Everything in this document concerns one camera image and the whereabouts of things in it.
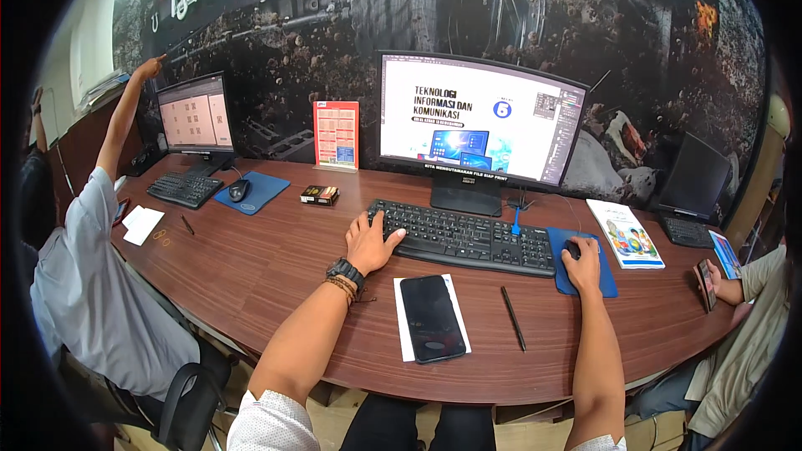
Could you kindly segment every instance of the black mouse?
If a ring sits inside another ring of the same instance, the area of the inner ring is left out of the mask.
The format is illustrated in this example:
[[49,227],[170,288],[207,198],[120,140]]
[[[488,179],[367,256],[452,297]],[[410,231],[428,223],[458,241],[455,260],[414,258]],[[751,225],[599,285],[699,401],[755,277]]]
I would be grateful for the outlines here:
[[228,196],[232,201],[238,203],[246,197],[248,190],[250,190],[250,181],[240,178],[228,186]]
[[582,251],[579,251],[579,246],[571,239],[566,240],[566,249],[571,253],[571,258],[579,259],[582,256]]

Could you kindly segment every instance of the monitor stand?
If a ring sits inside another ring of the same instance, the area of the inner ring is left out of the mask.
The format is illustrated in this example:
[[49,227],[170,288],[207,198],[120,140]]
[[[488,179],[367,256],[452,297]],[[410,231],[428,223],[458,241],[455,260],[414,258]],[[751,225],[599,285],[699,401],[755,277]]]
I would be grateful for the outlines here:
[[186,175],[211,176],[218,169],[227,169],[234,165],[235,154],[232,152],[213,152],[203,154],[189,167]]
[[437,209],[501,216],[501,183],[486,177],[435,172],[429,203]]

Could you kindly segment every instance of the monitor screen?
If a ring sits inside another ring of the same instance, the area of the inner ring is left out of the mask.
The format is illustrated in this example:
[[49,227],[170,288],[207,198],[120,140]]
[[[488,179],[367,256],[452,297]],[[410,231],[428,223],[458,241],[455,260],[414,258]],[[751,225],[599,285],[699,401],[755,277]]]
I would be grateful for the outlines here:
[[171,151],[232,151],[223,75],[204,76],[157,93]]
[[381,54],[379,158],[559,186],[587,86],[488,61]]
[[686,133],[658,206],[709,219],[729,172],[726,157]]

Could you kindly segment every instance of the chair armrest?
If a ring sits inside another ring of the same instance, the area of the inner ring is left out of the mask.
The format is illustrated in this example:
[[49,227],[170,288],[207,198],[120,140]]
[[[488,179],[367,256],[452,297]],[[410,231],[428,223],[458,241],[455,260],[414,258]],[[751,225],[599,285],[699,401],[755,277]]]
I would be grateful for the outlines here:
[[226,398],[223,396],[222,390],[217,386],[214,376],[212,376],[212,373],[206,367],[196,362],[190,362],[181,366],[181,369],[179,369],[173,377],[173,381],[170,382],[170,388],[165,397],[165,406],[161,413],[161,423],[159,425],[159,436],[156,438],[160,444],[166,444],[168,441],[170,427],[173,424],[173,417],[175,416],[175,408],[178,407],[181,394],[192,378],[195,378],[195,386],[193,386],[193,389],[195,389],[199,383],[208,385],[214,390],[217,396],[218,407],[224,408],[226,406]]

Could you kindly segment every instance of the black smartphone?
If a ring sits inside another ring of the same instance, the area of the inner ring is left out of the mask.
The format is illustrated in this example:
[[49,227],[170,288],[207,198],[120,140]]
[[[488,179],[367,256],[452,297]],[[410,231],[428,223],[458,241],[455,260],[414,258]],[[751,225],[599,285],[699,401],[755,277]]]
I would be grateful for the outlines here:
[[465,355],[465,340],[443,276],[404,279],[400,283],[406,324],[418,364]]

